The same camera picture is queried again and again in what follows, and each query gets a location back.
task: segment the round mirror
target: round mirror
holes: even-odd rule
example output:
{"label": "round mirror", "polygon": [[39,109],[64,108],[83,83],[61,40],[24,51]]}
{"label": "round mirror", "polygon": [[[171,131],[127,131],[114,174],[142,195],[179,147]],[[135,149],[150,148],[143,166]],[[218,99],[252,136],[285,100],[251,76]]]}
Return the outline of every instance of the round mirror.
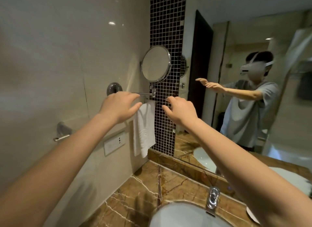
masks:
{"label": "round mirror", "polygon": [[180,78],[182,78],[186,72],[188,71],[188,64],[186,62],[186,58],[181,56],[181,70],[180,70]]}
{"label": "round mirror", "polygon": [[166,78],[171,68],[171,55],[166,47],[156,45],[145,54],[141,63],[143,76],[151,83],[157,83]]}

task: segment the dark pants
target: dark pants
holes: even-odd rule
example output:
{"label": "dark pants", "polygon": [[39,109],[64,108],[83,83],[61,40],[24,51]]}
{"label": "dark pants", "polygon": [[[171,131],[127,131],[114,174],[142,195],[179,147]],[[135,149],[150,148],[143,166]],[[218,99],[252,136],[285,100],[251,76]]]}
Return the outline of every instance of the dark pants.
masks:
{"label": "dark pants", "polygon": [[241,148],[243,148],[244,150],[246,151],[252,151],[252,152],[255,152],[255,147],[247,147],[247,146],[241,146],[239,145]]}

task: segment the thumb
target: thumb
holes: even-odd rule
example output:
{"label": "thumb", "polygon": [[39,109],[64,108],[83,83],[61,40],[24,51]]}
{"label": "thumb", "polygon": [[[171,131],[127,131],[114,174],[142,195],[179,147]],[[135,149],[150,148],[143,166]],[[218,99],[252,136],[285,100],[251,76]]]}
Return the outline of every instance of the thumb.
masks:
{"label": "thumb", "polygon": [[138,111],[141,105],[142,105],[142,102],[138,102],[129,109],[129,112],[128,112],[129,118],[132,117]]}
{"label": "thumb", "polygon": [[171,119],[171,116],[173,115],[173,112],[169,109],[168,106],[163,105],[162,109],[165,111],[166,115]]}

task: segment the hanging hand towel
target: hanging hand towel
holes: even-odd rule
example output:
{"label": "hanging hand towel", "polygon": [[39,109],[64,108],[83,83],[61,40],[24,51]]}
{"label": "hanging hand towel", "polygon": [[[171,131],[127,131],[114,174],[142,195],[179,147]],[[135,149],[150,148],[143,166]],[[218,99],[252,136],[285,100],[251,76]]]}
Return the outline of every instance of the hanging hand towel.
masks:
{"label": "hanging hand towel", "polygon": [[133,146],[134,155],[141,153],[142,157],[147,156],[147,152],[155,142],[155,101],[149,100],[143,104],[133,119]]}

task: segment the dark door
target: dark door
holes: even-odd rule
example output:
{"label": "dark door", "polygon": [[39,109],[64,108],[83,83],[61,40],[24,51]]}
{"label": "dark door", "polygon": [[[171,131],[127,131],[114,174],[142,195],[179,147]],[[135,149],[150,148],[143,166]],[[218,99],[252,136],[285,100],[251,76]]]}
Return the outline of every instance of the dark door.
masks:
{"label": "dark door", "polygon": [[206,88],[195,79],[207,78],[212,43],[213,30],[196,10],[188,101],[194,104],[199,118],[202,117]]}

